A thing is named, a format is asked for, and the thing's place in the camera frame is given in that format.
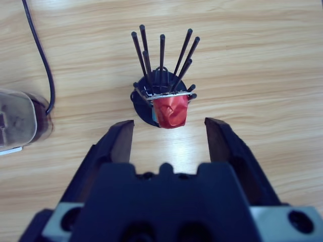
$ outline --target cable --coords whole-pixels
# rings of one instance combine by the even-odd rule
[[[45,69],[46,69],[46,72],[47,72],[47,76],[48,76],[49,90],[50,90],[50,101],[49,101],[48,108],[46,110],[46,115],[49,115],[50,112],[52,111],[52,109],[54,108],[54,104],[55,104],[55,86],[54,86],[54,81],[52,79],[52,74],[51,74],[50,67],[49,67],[49,64],[47,62],[45,53],[42,50],[40,41],[39,41],[38,36],[37,36],[36,29],[35,29],[34,24],[32,22],[32,19],[31,19],[31,16],[30,16],[30,12],[29,12],[29,9],[28,9],[27,2],[26,2],[26,0],[22,0],[22,3],[23,3],[24,8],[25,8],[25,13],[26,13],[26,17],[27,17],[27,20],[28,20],[28,24],[29,24],[30,30],[32,32],[32,35],[34,36],[34,40],[35,40],[35,43],[37,45],[37,49],[39,51],[41,60],[44,63],[44,66],[45,66]]]

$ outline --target clear container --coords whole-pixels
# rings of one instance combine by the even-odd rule
[[[44,98],[0,89],[0,152],[47,138],[52,122],[46,106]]]

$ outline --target wood grain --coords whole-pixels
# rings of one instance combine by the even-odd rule
[[[0,157],[0,241],[16,241],[34,214],[54,208],[90,146],[134,119],[138,172],[209,162],[204,118],[228,122],[276,192],[323,214],[323,12],[320,0],[29,0],[57,88],[55,130]],[[201,41],[185,83],[196,84],[187,125],[150,127],[130,93],[141,68],[130,33],[146,25],[152,67],[159,35],[174,70],[188,28]],[[49,99],[46,73],[20,0],[0,8],[0,87]]]

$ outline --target round black base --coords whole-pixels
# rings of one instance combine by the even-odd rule
[[[161,94],[161,93],[167,93],[170,86],[173,86],[173,84],[178,80],[178,76],[175,76],[173,79],[173,73],[171,72],[163,72],[164,78],[160,85],[159,83],[159,74],[160,71],[153,71],[152,76],[154,77],[153,81],[153,92],[154,94]],[[142,77],[138,82],[138,87],[141,92],[145,92],[147,89],[149,89],[149,86],[146,82],[145,77]],[[181,81],[175,91],[187,91],[187,88],[183,81]],[[152,112],[153,108],[152,106],[148,106],[148,104],[141,98],[141,96],[138,94],[138,92],[133,91],[130,95],[130,99],[133,102],[134,108],[139,115],[139,117],[144,120],[146,123],[159,127],[158,123],[156,123],[152,119]]]

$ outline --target black stick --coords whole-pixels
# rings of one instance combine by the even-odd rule
[[[187,92],[191,92],[191,91],[193,91],[194,89],[195,89],[195,85],[193,84],[193,85],[191,85],[188,89],[187,89]]]
[[[148,52],[148,43],[147,43],[147,37],[146,37],[146,29],[145,26],[142,24],[139,26],[142,43],[143,43],[143,49]]]
[[[151,68],[150,68],[150,60],[149,60],[149,54],[146,50],[144,50],[142,52],[142,55],[143,55],[143,59],[145,61],[145,66],[146,66],[146,69],[147,69],[147,83],[149,85],[149,88],[151,90],[151,93],[153,93],[153,87],[152,87],[152,81],[151,81]]]
[[[194,39],[194,42],[193,42],[193,44],[192,44],[192,47],[191,47],[190,51],[188,52],[188,55],[187,55],[187,57],[186,57],[186,60],[185,60],[185,62],[184,62],[184,64],[183,64],[183,67],[182,67],[182,69],[181,69],[181,71],[180,71],[180,74],[181,74],[181,72],[183,71],[183,68],[184,68],[184,66],[185,66],[186,62],[187,62],[189,59],[191,59],[192,54],[194,53],[194,50],[196,49],[197,44],[199,43],[199,41],[200,41],[200,37],[196,37],[196,38]]]
[[[174,86],[172,87],[172,92],[174,92],[178,86],[178,84],[181,82],[181,80],[183,79],[183,76],[185,75],[185,73],[187,72],[187,70],[189,69],[190,65],[192,64],[192,59],[189,59],[187,62],[184,63],[184,66],[178,76],[177,82],[174,84]]]
[[[159,64],[159,90],[162,92],[163,70],[164,70],[164,52],[165,52],[165,36],[160,35],[160,64]]]
[[[145,65],[143,63],[143,59],[142,59],[142,55],[141,55],[141,50],[140,50],[140,45],[139,45],[137,33],[136,32],[132,32],[131,33],[131,36],[132,36],[132,39],[133,39],[133,43],[135,44],[135,48],[136,48],[136,51],[137,51],[137,55],[138,55],[138,58],[139,58],[139,62],[140,62],[140,65],[141,65],[141,69],[142,69],[143,75],[144,75],[145,79],[147,79],[146,69],[145,69]]]
[[[185,37],[185,40],[184,40],[184,43],[183,43],[183,47],[182,47],[182,50],[181,50],[181,53],[180,53],[180,57],[178,58],[178,61],[177,61],[177,64],[176,64],[176,67],[175,67],[175,70],[174,70],[173,79],[174,79],[174,77],[175,77],[175,75],[176,75],[176,73],[178,71],[178,68],[180,67],[181,61],[183,59],[186,47],[188,45],[188,42],[190,41],[192,33],[193,33],[192,29],[187,30],[187,34],[186,34],[186,37]]]
[[[191,101],[192,99],[197,98],[197,94],[193,93],[192,95],[188,96],[188,100]]]

